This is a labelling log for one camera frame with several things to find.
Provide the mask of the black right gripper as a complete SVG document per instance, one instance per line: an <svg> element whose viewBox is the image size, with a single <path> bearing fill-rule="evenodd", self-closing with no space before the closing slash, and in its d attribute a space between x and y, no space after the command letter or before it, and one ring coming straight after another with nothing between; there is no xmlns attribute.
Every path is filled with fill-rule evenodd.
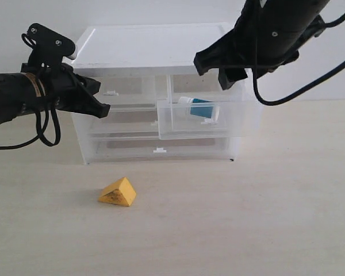
<svg viewBox="0 0 345 276"><path fill-rule="evenodd" d="M296 61L294 44L300 37L298 21L290 22L291 3L285 1L245 1L241 15L230 30L211 46L195 54L193 63L199 76L219 68L218 82L223 90L248 78L244 68L228 68L240 62L253 65L257 58L258 77Z"/></svg>

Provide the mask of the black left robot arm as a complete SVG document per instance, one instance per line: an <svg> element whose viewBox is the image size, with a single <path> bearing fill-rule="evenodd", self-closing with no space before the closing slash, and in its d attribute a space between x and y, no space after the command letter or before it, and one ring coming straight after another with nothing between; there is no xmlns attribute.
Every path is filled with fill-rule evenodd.
<svg viewBox="0 0 345 276"><path fill-rule="evenodd" d="M27 63L19 73L0 74L0 125L18 116L33 114L54 106L55 109L86 114L96 118L108 115L110 105L95 98L101 83L74 73L63 63L57 73L51 68L39 72Z"/></svg>

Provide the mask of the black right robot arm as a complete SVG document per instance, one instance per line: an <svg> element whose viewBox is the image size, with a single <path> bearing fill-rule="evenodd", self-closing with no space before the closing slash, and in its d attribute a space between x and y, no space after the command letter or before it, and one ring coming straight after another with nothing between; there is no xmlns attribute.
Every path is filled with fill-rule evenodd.
<svg viewBox="0 0 345 276"><path fill-rule="evenodd" d="M219 70L218 81L227 90L247 78L247 68L257 77L275 71L299 57L299 48L314 33L309 25L319 19L328 1L245 1L234 27L210 47L197 52L199 75Z"/></svg>

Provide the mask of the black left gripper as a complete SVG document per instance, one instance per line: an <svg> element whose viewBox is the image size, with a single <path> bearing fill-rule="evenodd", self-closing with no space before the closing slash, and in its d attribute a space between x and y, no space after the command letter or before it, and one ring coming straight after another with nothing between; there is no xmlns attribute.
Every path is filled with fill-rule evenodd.
<svg viewBox="0 0 345 276"><path fill-rule="evenodd" d="M23 92L23 102L38 111L54 108L96 118L109 114L110 105L99 102L93 96L99 92L101 83L74 73L71 66L63 63L55 72L44 64L36 68L22 63L20 73L29 82Z"/></svg>

